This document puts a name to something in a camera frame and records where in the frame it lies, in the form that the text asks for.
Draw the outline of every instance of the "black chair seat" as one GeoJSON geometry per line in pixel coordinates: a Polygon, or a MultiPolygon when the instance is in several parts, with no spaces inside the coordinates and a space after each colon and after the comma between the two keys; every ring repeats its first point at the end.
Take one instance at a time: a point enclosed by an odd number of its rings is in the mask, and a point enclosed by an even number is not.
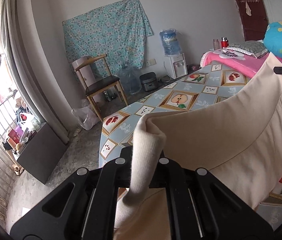
{"type": "Polygon", "coordinates": [[[89,96],[103,88],[105,88],[108,85],[111,85],[117,81],[119,81],[120,78],[116,77],[116,76],[108,76],[105,77],[97,82],[95,82],[94,84],[88,86],[88,88],[85,90],[85,95],[89,96]]]}

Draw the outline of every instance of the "power outlet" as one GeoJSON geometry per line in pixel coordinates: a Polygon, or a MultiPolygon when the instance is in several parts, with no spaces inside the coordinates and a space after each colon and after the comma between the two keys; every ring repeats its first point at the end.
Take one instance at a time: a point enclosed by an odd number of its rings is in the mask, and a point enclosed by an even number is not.
{"type": "Polygon", "coordinates": [[[149,66],[152,66],[152,65],[155,65],[157,62],[155,61],[155,59],[150,59],[148,60],[147,62],[145,62],[145,66],[146,67],[149,67],[149,66]]]}

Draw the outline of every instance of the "door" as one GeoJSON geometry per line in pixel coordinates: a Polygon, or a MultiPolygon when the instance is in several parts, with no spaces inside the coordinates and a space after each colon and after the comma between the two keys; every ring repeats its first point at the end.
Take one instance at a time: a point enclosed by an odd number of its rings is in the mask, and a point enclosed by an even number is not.
{"type": "Polygon", "coordinates": [[[263,40],[268,26],[263,0],[236,0],[236,4],[239,8],[244,39],[246,41],[263,40]]]}

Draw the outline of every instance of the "red thermos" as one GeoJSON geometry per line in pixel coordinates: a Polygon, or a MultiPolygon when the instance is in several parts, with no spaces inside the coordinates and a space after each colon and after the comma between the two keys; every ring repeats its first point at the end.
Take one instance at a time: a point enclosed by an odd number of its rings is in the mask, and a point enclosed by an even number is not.
{"type": "Polygon", "coordinates": [[[221,48],[224,49],[224,48],[227,48],[227,47],[228,47],[228,38],[222,37],[221,38],[221,48]]]}

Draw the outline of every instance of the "turquoise floral cloth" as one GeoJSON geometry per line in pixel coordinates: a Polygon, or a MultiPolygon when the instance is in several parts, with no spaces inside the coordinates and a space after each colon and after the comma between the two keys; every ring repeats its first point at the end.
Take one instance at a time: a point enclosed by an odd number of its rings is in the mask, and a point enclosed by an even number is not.
{"type": "MultiPolygon", "coordinates": [[[[122,0],[62,22],[69,63],[83,56],[106,58],[113,74],[121,65],[142,68],[146,37],[153,35],[139,0],[122,0]]],[[[96,78],[108,73],[102,61],[91,65],[96,78]]]]}

